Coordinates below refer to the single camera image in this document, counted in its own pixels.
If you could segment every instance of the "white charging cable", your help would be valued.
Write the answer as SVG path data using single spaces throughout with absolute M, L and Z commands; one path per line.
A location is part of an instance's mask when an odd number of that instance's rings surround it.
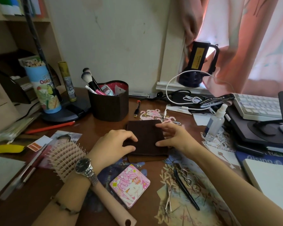
M 186 103 L 177 103 L 177 102 L 173 102 L 173 101 L 169 98 L 167 91 L 168 91 L 168 85 L 170 84 L 170 82 L 171 82 L 174 78 L 177 78 L 177 77 L 180 76 L 181 74 L 184 74 L 184 73 L 187 73 L 187 72 L 202 72 L 202 73 L 205 73 L 205 74 L 207 74 L 207 75 L 209 75 L 209 76 L 215 78 L 215 76 L 212 76 L 211 74 L 209 74 L 209 73 L 207 73 L 207 72 L 205 72 L 205 71 L 202 71 L 202 70 L 186 70 L 186 71 L 183 71 L 183 72 L 181 72 L 180 74 L 174 76 L 173 78 L 171 78 L 171 80 L 170 80 L 170 81 L 168 82 L 168 84 L 166 85 L 166 97 L 168 98 L 168 100 L 169 100 L 170 102 L 172 102 L 172 103 L 174 103 L 174 104 L 176 104 L 176 105 L 197 104 L 198 102 L 202 101 L 201 98 L 199 98 L 199 97 L 185 96 L 185 97 L 183 98 L 183 100 L 189 101 L 189 102 L 186 102 Z M 226 81 L 223 81 L 223 80 L 219 80 L 219 81 L 229 84 L 229 85 L 232 87 L 232 90 L 233 90 L 233 92 L 234 92 L 234 88 L 233 88 L 233 86 L 232 86 L 230 83 L 228 83 L 228 82 L 226 82 Z M 215 113 L 214 110 L 213 110 L 211 107 L 208 107 L 208 108 L 189 108 L 189 107 L 187 107 L 187 106 L 181 106 L 181 107 L 180 107 L 180 106 L 171 106 L 171 107 L 168 107 L 168 108 L 165 109 L 165 111 L 164 111 L 164 118 L 166 117 L 166 111 L 167 111 L 167 109 L 170 109 L 170 108 L 181 108 L 181 109 L 184 109 L 184 110 L 206 110 L 206 109 L 209 109 L 209 110 L 211 111 L 211 113 Z

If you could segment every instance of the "wristwatch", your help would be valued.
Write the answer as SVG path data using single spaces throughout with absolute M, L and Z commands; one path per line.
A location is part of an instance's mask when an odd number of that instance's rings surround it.
M 98 182 L 97 175 L 94 173 L 93 167 L 91 166 L 91 160 L 88 158 L 79 159 L 75 165 L 75 171 L 77 174 L 89 178 L 92 186 L 95 186 Z

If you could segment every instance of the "anime square coaster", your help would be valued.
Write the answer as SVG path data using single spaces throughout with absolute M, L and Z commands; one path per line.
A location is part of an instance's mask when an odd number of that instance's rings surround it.
M 121 198 L 127 208 L 131 208 L 150 185 L 147 179 L 132 164 L 110 182 L 111 188 Z

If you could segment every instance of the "white keyboard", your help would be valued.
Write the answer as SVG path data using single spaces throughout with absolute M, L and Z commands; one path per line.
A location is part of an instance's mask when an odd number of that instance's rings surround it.
M 278 98 L 235 94 L 234 105 L 243 119 L 273 121 L 282 119 Z

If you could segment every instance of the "bracelet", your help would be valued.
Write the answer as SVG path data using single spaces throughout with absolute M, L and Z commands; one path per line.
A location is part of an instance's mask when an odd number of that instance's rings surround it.
M 61 204 L 55 196 L 51 196 L 50 200 L 53 200 L 54 203 L 56 203 L 59 207 L 60 210 L 66 210 L 69 212 L 70 215 L 76 215 L 78 213 L 80 213 L 81 211 L 74 211 L 74 210 L 70 210 L 66 207 L 66 205 Z

